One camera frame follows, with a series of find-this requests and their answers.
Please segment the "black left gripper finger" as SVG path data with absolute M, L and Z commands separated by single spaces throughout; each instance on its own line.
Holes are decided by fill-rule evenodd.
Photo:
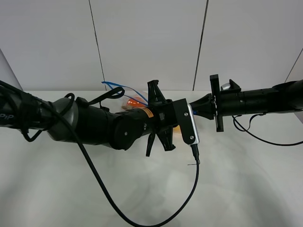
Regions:
M 147 83 L 148 86 L 148 104 L 165 103 L 166 99 L 158 87 L 158 80 L 152 80 Z
M 146 149 L 146 156 L 149 157 L 151 155 L 152 146 L 155 140 L 156 133 L 151 133 L 148 137 L 147 141 L 147 149 Z

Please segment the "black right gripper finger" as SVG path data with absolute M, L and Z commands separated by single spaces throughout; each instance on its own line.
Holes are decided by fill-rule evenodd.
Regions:
M 191 102 L 190 106 L 194 115 L 204 117 L 208 120 L 214 119 L 214 103 L 211 93 L 194 102 Z

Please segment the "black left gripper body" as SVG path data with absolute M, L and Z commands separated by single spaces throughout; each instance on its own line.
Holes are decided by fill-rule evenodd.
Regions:
M 154 120 L 151 124 L 151 133 L 156 133 L 155 137 L 158 137 L 165 151 L 172 151 L 176 148 L 172 142 L 173 128 L 179 125 L 177 118 L 181 113 L 179 108 L 185 108 L 186 104 L 187 101 L 185 98 L 176 101 L 166 99 L 166 102 L 162 104 L 148 104 L 148 109 L 154 115 Z

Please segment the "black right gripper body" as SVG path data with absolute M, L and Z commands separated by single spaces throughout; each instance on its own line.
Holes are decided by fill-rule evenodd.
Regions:
M 219 86 L 219 76 L 218 74 L 210 76 L 211 91 L 212 91 L 212 102 L 214 106 L 214 118 L 216 122 L 216 131 L 223 132 L 223 116 L 221 114 L 222 103 L 221 103 L 221 94 Z

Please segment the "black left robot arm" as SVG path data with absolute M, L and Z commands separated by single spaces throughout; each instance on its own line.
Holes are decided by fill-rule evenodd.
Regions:
M 155 80 L 149 82 L 148 88 L 146 107 L 111 113 L 96 104 L 122 97 L 125 93 L 122 87 L 92 101 L 69 93 L 55 102 L 47 102 L 1 82 L 0 124 L 20 130 L 29 142 L 35 138 L 29 137 L 28 131 L 35 129 L 37 133 L 48 132 L 55 141 L 75 142 L 77 135 L 83 144 L 103 144 L 117 150 L 127 150 L 138 138 L 148 135 L 147 154 L 155 138 L 159 138 L 166 151 L 173 150 L 173 129 L 179 127 L 184 142 L 190 144 L 195 137 L 186 100 L 165 99 Z

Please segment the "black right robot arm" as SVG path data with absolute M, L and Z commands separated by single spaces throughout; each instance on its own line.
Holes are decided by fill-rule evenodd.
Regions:
M 215 120 L 223 132 L 223 117 L 246 114 L 295 113 L 303 110 L 303 81 L 290 81 L 271 88 L 242 91 L 229 80 L 220 86 L 219 76 L 210 76 L 211 93 L 192 102 L 195 115 Z

